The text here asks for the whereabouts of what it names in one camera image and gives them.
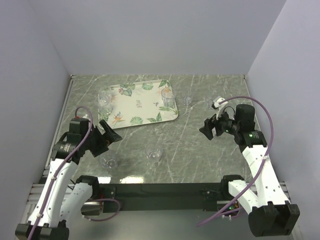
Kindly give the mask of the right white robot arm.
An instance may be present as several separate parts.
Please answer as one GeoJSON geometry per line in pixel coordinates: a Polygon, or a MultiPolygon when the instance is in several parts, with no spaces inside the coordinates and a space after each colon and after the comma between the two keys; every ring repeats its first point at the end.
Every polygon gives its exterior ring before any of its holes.
{"type": "Polygon", "coordinates": [[[209,140],[223,133],[234,137],[253,176],[253,186],[239,175],[225,175],[220,184],[220,194],[233,203],[238,202],[248,214],[248,224],[255,237],[290,235],[300,216],[297,204],[290,202],[282,190],[269,154],[264,134],[255,129],[255,108],[238,104],[230,118],[226,105],[213,104],[217,112],[204,121],[200,128],[209,140]]]}

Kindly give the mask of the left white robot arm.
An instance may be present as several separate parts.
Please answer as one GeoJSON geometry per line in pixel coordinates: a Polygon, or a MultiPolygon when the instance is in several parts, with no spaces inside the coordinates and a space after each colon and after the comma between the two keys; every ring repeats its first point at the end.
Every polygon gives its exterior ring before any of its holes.
{"type": "Polygon", "coordinates": [[[80,176],[65,197],[86,151],[97,157],[108,151],[110,144],[122,140],[105,120],[99,123],[104,133],[87,118],[75,117],[70,121],[69,130],[53,146],[49,173],[32,214],[26,223],[16,227],[15,236],[19,240],[67,240],[72,218],[86,201],[100,197],[99,180],[89,175],[80,176]]]}

